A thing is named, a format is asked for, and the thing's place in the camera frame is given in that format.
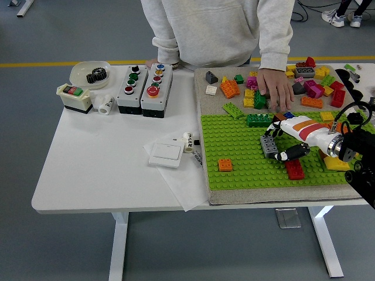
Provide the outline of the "person's left hand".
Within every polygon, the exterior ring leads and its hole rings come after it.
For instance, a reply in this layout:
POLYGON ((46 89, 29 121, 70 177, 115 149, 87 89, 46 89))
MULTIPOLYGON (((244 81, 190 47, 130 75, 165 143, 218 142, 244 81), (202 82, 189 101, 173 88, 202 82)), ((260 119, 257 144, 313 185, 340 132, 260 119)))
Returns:
POLYGON ((286 74, 280 70, 260 68, 257 74, 258 89, 261 95, 270 96, 271 109, 285 112, 291 109, 294 102, 294 91, 286 74))

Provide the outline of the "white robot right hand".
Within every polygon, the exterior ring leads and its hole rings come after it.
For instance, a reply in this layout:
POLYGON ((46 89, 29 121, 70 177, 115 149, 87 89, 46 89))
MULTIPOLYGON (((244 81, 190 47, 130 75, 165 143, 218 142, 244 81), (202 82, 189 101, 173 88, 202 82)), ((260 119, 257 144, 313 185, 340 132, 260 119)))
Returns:
POLYGON ((318 147, 323 153, 331 157, 337 157, 343 137, 338 132, 331 132, 329 128, 307 116, 296 116, 282 121, 271 123, 265 132, 265 136, 273 137, 286 133, 300 143, 283 152, 273 153, 272 159, 279 161, 296 160, 306 156, 311 147, 318 147))

